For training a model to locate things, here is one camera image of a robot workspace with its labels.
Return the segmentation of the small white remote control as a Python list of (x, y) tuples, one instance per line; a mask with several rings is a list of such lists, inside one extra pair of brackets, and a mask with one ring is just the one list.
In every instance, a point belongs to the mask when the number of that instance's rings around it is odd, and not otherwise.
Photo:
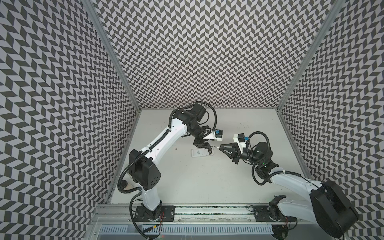
[(192, 158), (202, 158), (202, 157), (210, 157), (210, 156), (204, 156), (203, 155), (203, 149), (192, 149), (191, 150), (191, 157)]

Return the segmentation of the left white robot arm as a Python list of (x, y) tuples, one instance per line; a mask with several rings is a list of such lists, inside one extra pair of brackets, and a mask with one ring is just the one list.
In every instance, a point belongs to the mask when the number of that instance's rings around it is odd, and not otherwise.
[(217, 113), (214, 107), (203, 101), (177, 108), (170, 114), (167, 127), (146, 147), (140, 151), (132, 150), (129, 163), (119, 176), (117, 188), (122, 194), (139, 191), (142, 197), (144, 216), (148, 220), (157, 220), (161, 216), (162, 201), (156, 185), (161, 173), (158, 164), (165, 153), (180, 138), (194, 137), (194, 146), (212, 153), (209, 140), (216, 137)]

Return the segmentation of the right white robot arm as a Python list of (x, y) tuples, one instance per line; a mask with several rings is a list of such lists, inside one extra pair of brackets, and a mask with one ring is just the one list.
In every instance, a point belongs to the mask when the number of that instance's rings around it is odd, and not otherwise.
[(359, 221), (359, 213), (338, 184), (310, 180), (281, 168), (272, 161), (273, 151), (267, 142), (254, 147), (246, 143), (222, 144), (219, 149), (235, 164), (240, 160), (251, 164), (252, 177), (257, 185), (279, 185), (302, 197), (296, 201), (286, 195), (275, 196), (266, 209), (268, 219), (275, 222), (305, 220), (317, 224), (337, 239), (344, 237)]

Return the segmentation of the white ventilation grille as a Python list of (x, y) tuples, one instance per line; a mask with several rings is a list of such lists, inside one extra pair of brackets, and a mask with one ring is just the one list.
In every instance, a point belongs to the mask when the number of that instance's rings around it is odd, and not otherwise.
[[(137, 230), (132, 225), (105, 225), (100, 235), (132, 235)], [(164, 225), (152, 229), (146, 235), (191, 235), (191, 236), (221, 236), (221, 235), (272, 235), (271, 225)]]

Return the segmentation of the clear jar left side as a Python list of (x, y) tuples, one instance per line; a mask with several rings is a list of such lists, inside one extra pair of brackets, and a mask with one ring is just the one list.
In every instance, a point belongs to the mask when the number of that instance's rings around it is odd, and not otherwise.
[(121, 186), (124, 191), (128, 191), (133, 188), (133, 186), (126, 180), (122, 180)]

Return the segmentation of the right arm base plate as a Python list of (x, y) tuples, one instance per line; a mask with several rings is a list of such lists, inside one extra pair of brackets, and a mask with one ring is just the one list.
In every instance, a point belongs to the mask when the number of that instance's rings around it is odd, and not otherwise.
[(248, 210), (254, 215), (257, 222), (279, 222), (295, 223), (297, 218), (287, 217), (282, 214), (278, 207), (268, 205), (251, 205)]

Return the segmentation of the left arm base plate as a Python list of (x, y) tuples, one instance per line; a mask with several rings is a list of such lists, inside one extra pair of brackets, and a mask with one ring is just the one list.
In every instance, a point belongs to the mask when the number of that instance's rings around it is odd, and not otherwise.
[(155, 210), (150, 211), (143, 204), (136, 208), (134, 219), (136, 222), (173, 222), (175, 217), (175, 206), (159, 205)]

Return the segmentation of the aluminium front rail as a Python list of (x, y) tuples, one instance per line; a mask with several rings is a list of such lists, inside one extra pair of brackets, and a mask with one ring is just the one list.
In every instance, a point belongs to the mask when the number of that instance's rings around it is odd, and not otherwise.
[[(254, 215), (248, 210), (251, 205), (268, 204), (164, 204), (175, 206), (175, 217), (173, 222), (163, 224), (285, 224), (279, 222), (257, 222)], [(140, 203), (134, 203), (132, 207), (128, 204), (99, 205), (94, 211), (90, 225), (101, 224), (130, 224), (132, 223), (130, 208), (133, 215)], [(299, 223), (307, 224), (308, 221), (297, 218)], [(137, 222), (138, 224), (159, 222)]]

